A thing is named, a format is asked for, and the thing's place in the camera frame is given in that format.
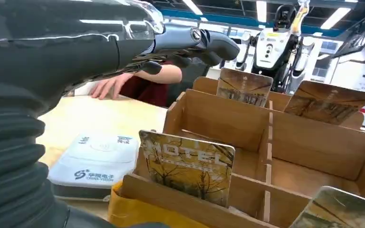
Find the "robotic arm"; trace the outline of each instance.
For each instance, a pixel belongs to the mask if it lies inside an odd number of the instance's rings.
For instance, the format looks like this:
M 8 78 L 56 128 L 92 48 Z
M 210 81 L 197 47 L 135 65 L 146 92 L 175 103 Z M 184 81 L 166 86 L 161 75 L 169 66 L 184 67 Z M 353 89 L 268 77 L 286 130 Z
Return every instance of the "robotic arm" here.
M 68 90 L 89 80 L 186 58 L 232 60 L 227 36 L 163 25 L 136 0 L 0 0 L 0 228 L 112 228 L 54 199 L 48 168 L 38 162 L 44 132 L 37 120 Z

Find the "cardboard organizer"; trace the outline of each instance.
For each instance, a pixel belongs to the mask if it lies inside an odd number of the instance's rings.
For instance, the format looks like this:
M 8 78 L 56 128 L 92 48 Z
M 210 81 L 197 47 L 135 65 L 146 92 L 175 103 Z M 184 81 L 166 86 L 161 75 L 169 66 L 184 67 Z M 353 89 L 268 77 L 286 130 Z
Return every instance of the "cardboard organizer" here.
M 323 185 L 365 197 L 363 115 L 336 126 L 217 97 L 217 80 L 199 78 L 167 111 L 163 133 L 236 148 L 228 205 L 234 211 L 153 183 L 143 156 L 120 194 L 176 211 L 211 228 L 287 228 Z

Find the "ceiling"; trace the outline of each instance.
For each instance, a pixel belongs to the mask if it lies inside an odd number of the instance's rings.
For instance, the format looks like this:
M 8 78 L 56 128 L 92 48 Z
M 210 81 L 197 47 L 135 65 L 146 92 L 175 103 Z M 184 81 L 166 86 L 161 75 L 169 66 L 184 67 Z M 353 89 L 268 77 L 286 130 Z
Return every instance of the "ceiling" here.
M 152 3 L 165 15 L 199 19 L 205 17 L 209 21 L 255 26 L 272 27 L 276 9 L 285 3 L 295 3 L 297 0 L 266 0 L 267 23 L 257 21 L 255 0 L 192 0 L 203 12 L 202 16 L 195 15 L 182 0 L 153 0 Z M 354 7 L 338 23 L 329 30 L 322 30 L 321 25 L 342 6 Z M 310 12 L 302 24 L 302 32 L 312 34 L 323 32 L 323 36 L 336 37 L 344 31 L 354 28 L 365 20 L 365 0 L 349 3 L 345 0 L 311 0 Z

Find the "ceiling light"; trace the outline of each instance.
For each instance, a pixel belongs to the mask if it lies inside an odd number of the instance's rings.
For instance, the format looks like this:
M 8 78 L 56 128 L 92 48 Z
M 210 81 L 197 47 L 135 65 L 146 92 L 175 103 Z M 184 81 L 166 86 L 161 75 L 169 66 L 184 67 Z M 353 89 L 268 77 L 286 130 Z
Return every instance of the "ceiling light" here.
M 357 0 L 345 0 L 347 2 L 357 2 Z M 340 21 L 351 9 L 338 8 L 321 26 L 321 29 L 331 29 Z
M 80 20 L 80 22 L 89 24 L 123 24 L 121 20 Z
M 257 1 L 257 16 L 259 22 L 267 22 L 267 2 Z
M 202 11 L 192 2 L 192 0 L 182 0 L 196 15 L 203 15 Z
M 320 56 L 317 57 L 317 60 L 322 60 L 323 58 L 326 58 L 328 56 L 329 55 L 327 55 L 327 54 L 320 55 Z

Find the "card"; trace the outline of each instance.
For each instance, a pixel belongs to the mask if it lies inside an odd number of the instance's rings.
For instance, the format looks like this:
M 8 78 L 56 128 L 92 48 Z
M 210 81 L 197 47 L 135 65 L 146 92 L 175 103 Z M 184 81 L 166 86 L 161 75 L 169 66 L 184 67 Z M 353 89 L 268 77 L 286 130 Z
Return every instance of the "card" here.
M 223 68 L 217 96 L 264 107 L 272 83 L 271 77 Z
M 323 186 L 290 228 L 365 228 L 365 198 Z
M 234 147 L 143 130 L 139 136 L 153 181 L 226 207 Z
M 363 91 L 302 81 L 284 112 L 339 125 L 364 106 Z

